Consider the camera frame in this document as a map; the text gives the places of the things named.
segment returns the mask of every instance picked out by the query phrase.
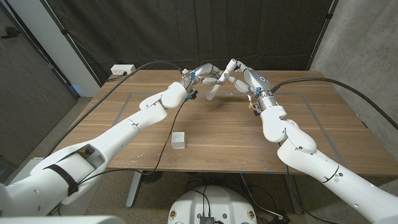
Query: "black cable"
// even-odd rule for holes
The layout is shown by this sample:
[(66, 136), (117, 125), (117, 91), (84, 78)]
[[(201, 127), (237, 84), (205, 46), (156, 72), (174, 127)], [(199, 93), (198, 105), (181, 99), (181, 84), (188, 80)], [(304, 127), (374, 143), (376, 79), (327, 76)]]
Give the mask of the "black cable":
[[(204, 193), (201, 193), (201, 192), (197, 191), (197, 190), (192, 190), (192, 191), (198, 192), (199, 194), (203, 195), (203, 196), (206, 198), (207, 204), (208, 204), (208, 206), (209, 206), (209, 213), (210, 213), (210, 202), (209, 202), (209, 199), (206, 197), (206, 195), (205, 195)], [(202, 215), (205, 216), (205, 208), (204, 208), (204, 207), (203, 207), (203, 213), (202, 213)]]
[(390, 124), (392, 124), (393, 127), (396, 128), (396, 130), (398, 130), (398, 124), (392, 118), (390, 118), (382, 109), (380, 109), (380, 107), (378, 107), (378, 105), (376, 105), (371, 99), (369, 99), (367, 96), (362, 94), (360, 91), (350, 87), (349, 85), (346, 85), (346, 84), (341, 83), (336, 80), (332, 80), (331, 78), (297, 78), (297, 79), (293, 79), (293, 80), (287, 80), (287, 81), (281, 82), (280, 84), (273, 87), (270, 92), (275, 93), (282, 85), (286, 85), (289, 83), (295, 83), (295, 82), (306, 82), (306, 81), (331, 82), (331, 83), (337, 84), (339, 86), (342, 86), (349, 91), (352, 91), (353, 93), (357, 94), (362, 99), (364, 99), (366, 102), (368, 102), (374, 109), (377, 110), (377, 112), (379, 112), (384, 118), (386, 118), (388, 120), (388, 122), (390, 122)]
[(51, 149), (48, 151), (48, 153), (46, 153), (46, 155), (44, 156), (45, 158), (48, 157), (49, 155), (51, 155), (51, 153), (55, 150), (55, 148), (61, 143), (61, 141), (73, 130), (75, 129), (75, 127), (80, 124), (81, 121), (83, 121), (83, 119), (85, 119), (100, 103), (102, 103), (102, 101), (104, 101), (120, 84), (122, 84), (124, 81), (126, 81), (129, 77), (133, 76), (136, 72), (138, 72), (139, 70), (146, 68), (149, 65), (152, 65), (154, 63), (164, 63), (164, 64), (168, 64), (168, 65), (173, 65), (174, 67), (177, 67), (178, 70), (180, 71), (180, 73), (182, 74), (182, 70), (181, 68), (172, 63), (172, 62), (167, 62), (167, 61), (156, 61), (156, 62), (149, 62), (144, 64), (143, 66), (140, 66), (139, 68), (135, 69), (132, 73), (126, 75), (120, 82), (118, 82), (112, 89), (110, 89), (110, 91), (108, 91), (100, 100), (98, 100), (97, 103), (94, 104), (94, 106), (92, 106), (81, 118), (79, 118), (79, 120), (77, 120), (73, 125), (71, 125), (68, 130), (58, 139), (58, 141), (51, 147)]
[(162, 158), (162, 155), (163, 155), (163, 151), (164, 151), (164, 149), (166, 148), (166, 145), (167, 145), (167, 142), (168, 142), (169, 139), (170, 139), (170, 136), (172, 135), (172, 131), (173, 131), (173, 127), (174, 127), (174, 124), (175, 124), (175, 120), (177, 119), (177, 115), (178, 115), (178, 113), (180, 112), (180, 110), (181, 110), (181, 108), (182, 108), (182, 106), (184, 105), (185, 102), (186, 102), (186, 101), (182, 102), (180, 108), (179, 108), (178, 111), (177, 111), (177, 114), (175, 114), (172, 128), (170, 129), (169, 136), (167, 137), (166, 143), (164, 144), (163, 149), (162, 149), (162, 152), (160, 153), (159, 160), (157, 161), (157, 164), (156, 164), (156, 166), (155, 166), (155, 169), (153, 169), (152, 171), (150, 171), (150, 172), (148, 172), (148, 173), (144, 173), (144, 175), (150, 175), (150, 174), (152, 174), (153, 172), (155, 172), (157, 166), (159, 166), (160, 159)]
[(268, 191), (266, 191), (264, 188), (262, 188), (262, 187), (260, 187), (260, 186), (258, 186), (258, 185), (250, 185), (248, 188), (251, 189), (252, 187), (258, 187), (258, 188), (260, 188), (261, 190), (263, 190), (263, 191), (271, 198), (272, 203), (274, 204), (275, 212), (278, 211), (278, 209), (277, 209), (277, 207), (276, 207), (275, 200), (274, 200), (274, 198), (272, 197), (272, 195), (271, 195)]
[(191, 181), (189, 181), (189, 182), (187, 183), (187, 185), (186, 185), (186, 187), (185, 187), (185, 191), (186, 191), (186, 192), (190, 191), (190, 190), (188, 190), (188, 185), (189, 185), (190, 183), (194, 183), (194, 182), (198, 182), (198, 183), (206, 184), (206, 183), (205, 183), (205, 182), (203, 182), (203, 181), (199, 181), (199, 180), (191, 180)]
[(262, 217), (260, 217), (258, 215), (256, 215), (256, 217), (257, 217), (258, 220), (262, 221), (263, 223), (270, 224), (269, 221), (266, 220), (265, 218), (262, 218)]
[(114, 170), (107, 170), (107, 171), (100, 172), (100, 173), (98, 173), (98, 174), (92, 175), (91, 177), (89, 177), (89, 178), (87, 178), (87, 179), (83, 179), (83, 180), (81, 180), (79, 183), (77, 183), (77, 185), (80, 185), (80, 184), (86, 182), (87, 180), (90, 180), (90, 179), (92, 179), (92, 178), (94, 178), (94, 177), (97, 177), (97, 176), (99, 176), (99, 175), (107, 174), (108, 172), (127, 171), (127, 170), (128, 170), (128, 171), (132, 171), (132, 170), (133, 170), (133, 171), (136, 171), (136, 172), (138, 172), (138, 173), (144, 175), (141, 171), (138, 171), (138, 170), (135, 170), (135, 169), (114, 169)]
[[(292, 183), (290, 182), (289, 167), (288, 167), (288, 165), (286, 165), (286, 170), (287, 170), (287, 179), (289, 180), (290, 189), (292, 190), (292, 192), (294, 192), (294, 191), (293, 191), (293, 187), (292, 187)], [(299, 200), (297, 200), (297, 198), (296, 198), (296, 196), (294, 195), (294, 193), (293, 193), (293, 198), (294, 198), (294, 200), (296, 200), (296, 202), (300, 205), (300, 207), (304, 210), (304, 212), (306, 212), (307, 214), (309, 214), (311, 217), (316, 218), (317, 220), (320, 220), (320, 221), (325, 222), (325, 223), (338, 224), (338, 223), (334, 223), (334, 222), (330, 222), (330, 221), (323, 220), (323, 219), (321, 219), (321, 218), (316, 217), (315, 215), (312, 215), (312, 214), (309, 213), (305, 208), (303, 208), (303, 205), (301, 205), (301, 203), (299, 202)]]
[(206, 191), (207, 186), (208, 186), (208, 184), (206, 184), (206, 187), (203, 190), (203, 213), (205, 212), (205, 191)]
[(59, 216), (62, 216), (62, 215), (61, 215), (61, 203), (58, 204), (57, 212), (58, 212), (58, 215), (59, 215)]
[[(199, 180), (192, 180), (192, 179), (194, 179), (194, 178), (200, 178), (202, 181), (199, 181)], [(203, 184), (206, 184), (206, 181), (202, 178), (202, 177), (199, 177), (199, 176), (193, 176), (193, 177), (191, 177), (189, 180), (188, 180), (188, 182), (187, 182), (187, 184), (185, 185), (185, 191), (186, 192), (188, 192), (188, 185), (190, 184), (190, 183), (192, 183), (192, 182), (200, 182), (200, 183), (203, 183)]]

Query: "black curtain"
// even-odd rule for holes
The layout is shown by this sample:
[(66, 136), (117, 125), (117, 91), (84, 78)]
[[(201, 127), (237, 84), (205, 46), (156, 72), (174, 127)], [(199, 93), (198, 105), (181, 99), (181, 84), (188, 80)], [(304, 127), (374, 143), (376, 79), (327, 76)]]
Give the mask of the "black curtain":
[[(47, 0), (104, 83), (115, 63), (194, 69), (231, 58), (258, 70), (305, 70), (331, 5), (316, 1)], [(154, 65), (153, 69), (174, 69)]]

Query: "black strap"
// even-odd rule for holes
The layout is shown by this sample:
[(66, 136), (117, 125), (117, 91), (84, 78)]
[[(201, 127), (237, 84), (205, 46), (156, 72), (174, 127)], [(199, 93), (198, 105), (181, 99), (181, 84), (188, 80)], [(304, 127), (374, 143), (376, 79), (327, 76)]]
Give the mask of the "black strap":
[(331, 19), (333, 17), (333, 13), (326, 14), (326, 19)]
[(68, 174), (68, 172), (66, 172), (64, 169), (62, 169), (62, 167), (60, 167), (56, 164), (52, 164), (51, 166), (48, 166), (44, 169), (54, 170), (57, 174), (59, 174), (67, 182), (67, 184), (69, 185), (68, 196), (71, 196), (73, 193), (78, 191), (77, 183), (75, 182), (75, 180), (73, 180), (73, 177)]
[(69, 32), (66, 29), (60, 30), (62, 35), (67, 35)]

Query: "black connector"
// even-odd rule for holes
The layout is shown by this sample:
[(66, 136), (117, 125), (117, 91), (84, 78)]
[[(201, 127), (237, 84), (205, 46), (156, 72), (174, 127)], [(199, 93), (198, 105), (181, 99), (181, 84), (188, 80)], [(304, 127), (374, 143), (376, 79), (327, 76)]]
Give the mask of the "black connector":
[(278, 212), (280, 215), (282, 215), (284, 218), (279, 219), (279, 216), (275, 216), (275, 218), (270, 222), (270, 224), (288, 224), (290, 223), (290, 219), (284, 212)]
[(198, 94), (198, 90), (195, 90), (192, 94), (191, 94), (191, 99), (195, 99), (197, 97)]

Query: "wooden table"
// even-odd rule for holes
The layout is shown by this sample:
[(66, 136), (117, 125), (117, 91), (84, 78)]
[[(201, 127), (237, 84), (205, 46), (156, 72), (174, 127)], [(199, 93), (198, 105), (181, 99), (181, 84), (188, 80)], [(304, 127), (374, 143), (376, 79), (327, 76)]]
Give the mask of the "wooden table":
[[(293, 78), (323, 77), (320, 72), (262, 72), (275, 85)], [(236, 74), (243, 80), (243, 75)], [(92, 139), (118, 121), (139, 110), (139, 103), (179, 80), (178, 71), (137, 72), (87, 116), (57, 149)], [(116, 82), (108, 82), (87, 105), (91, 108)], [(226, 83), (212, 101), (206, 94), (212, 86), (197, 84), (195, 100), (186, 102), (178, 114), (174, 132), (185, 131), (185, 149), (172, 149), (169, 142), (158, 170), (199, 172), (250, 172), (284, 174), (286, 166), (277, 157), (278, 144), (268, 142), (262, 123), (248, 108), (246, 95)], [(398, 163), (365, 127), (331, 84), (302, 82), (283, 86), (275, 97), (286, 119), (297, 122), (317, 142), (318, 149), (360, 175), (398, 175)], [(110, 163), (109, 168), (151, 170), (167, 139), (177, 109), (141, 133)]]

